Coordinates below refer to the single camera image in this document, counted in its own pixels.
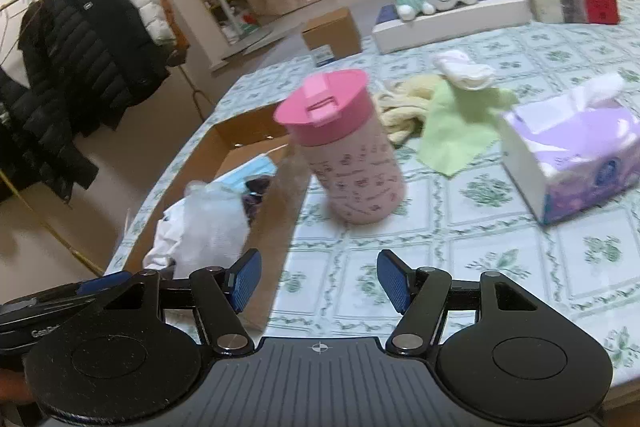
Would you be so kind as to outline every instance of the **beige wall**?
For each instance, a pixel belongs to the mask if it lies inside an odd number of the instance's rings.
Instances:
[[[219,63],[226,42],[200,0],[172,2],[192,41],[188,61],[191,76],[217,97],[220,93],[209,67]],[[16,4],[10,13],[16,14],[27,5],[28,0]],[[0,57],[15,42],[19,22],[19,15],[11,19]],[[4,26],[1,16],[0,26]],[[17,53],[13,51],[3,67],[24,82],[24,69]],[[71,207],[42,185],[25,190],[24,196],[76,248],[106,266],[127,213],[135,214],[165,166],[199,123],[191,91],[179,72],[175,72],[149,100],[127,111],[116,132],[101,128],[89,138],[76,140],[100,171],[89,190],[75,188]],[[89,276],[18,201],[0,203],[0,302]]]

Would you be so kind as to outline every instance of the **floral tablecloth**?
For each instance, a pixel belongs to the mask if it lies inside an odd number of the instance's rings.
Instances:
[[[458,48],[493,66],[500,87],[513,89],[522,102],[617,71],[626,80],[622,102],[640,114],[640,0],[620,0],[620,7],[619,26],[532,23],[390,55],[380,55],[366,38],[361,54],[321,70],[361,68],[374,91],[387,79],[433,71],[436,52]],[[314,70],[307,55],[239,79],[151,191],[110,271],[124,265],[153,205],[213,124],[285,98]],[[336,221],[312,181],[266,333],[386,338],[399,315],[377,282],[375,259],[381,248],[391,248],[410,266],[436,266],[456,279],[477,280],[488,269],[505,273],[602,343],[615,385],[638,379],[640,191],[542,229],[503,170],[497,145],[452,179],[418,162],[416,148],[414,139],[398,150],[406,200],[375,225]],[[446,335],[473,319],[472,312],[451,314]]]

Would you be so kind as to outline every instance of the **yellow pole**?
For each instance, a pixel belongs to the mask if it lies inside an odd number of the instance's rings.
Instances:
[[[82,263],[84,266],[87,267],[87,269],[89,269],[92,273],[94,273],[95,275],[97,275],[98,277],[100,277],[101,275],[103,275],[103,270],[97,265],[95,264],[93,261],[91,261],[90,259],[88,259],[86,256],[84,256],[82,253],[80,253],[78,250],[76,250],[74,247],[72,247],[69,242],[62,237],[47,221],[46,219],[44,219],[44,217],[42,217],[39,213],[36,212],[36,210],[27,202],[27,200],[25,200],[22,195],[20,194],[20,191],[14,187],[14,184],[12,184],[11,180],[9,179],[9,177],[4,174],[4,171],[2,171],[2,169],[0,169],[0,180],[2,180],[7,187],[9,187],[9,190],[12,191],[12,193],[15,195],[16,198],[18,198],[22,204],[24,204],[24,206],[26,206],[32,213],[34,216],[36,216],[36,218],[38,219],[38,221],[40,222],[40,224],[54,237],[56,238],[56,240],[63,246],[65,247],[69,253],[71,255],[73,255],[76,259],[78,259],[78,261],[80,261],[80,263]]]

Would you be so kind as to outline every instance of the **logo on tissue box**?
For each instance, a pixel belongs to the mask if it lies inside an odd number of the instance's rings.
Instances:
[[[613,158],[606,162],[596,174],[596,187],[610,185],[618,178],[620,172],[620,158]]]

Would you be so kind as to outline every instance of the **purple tissue box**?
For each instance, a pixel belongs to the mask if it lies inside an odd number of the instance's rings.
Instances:
[[[537,134],[512,110],[498,129],[502,162],[543,225],[640,178],[640,120],[618,102],[578,112]]]

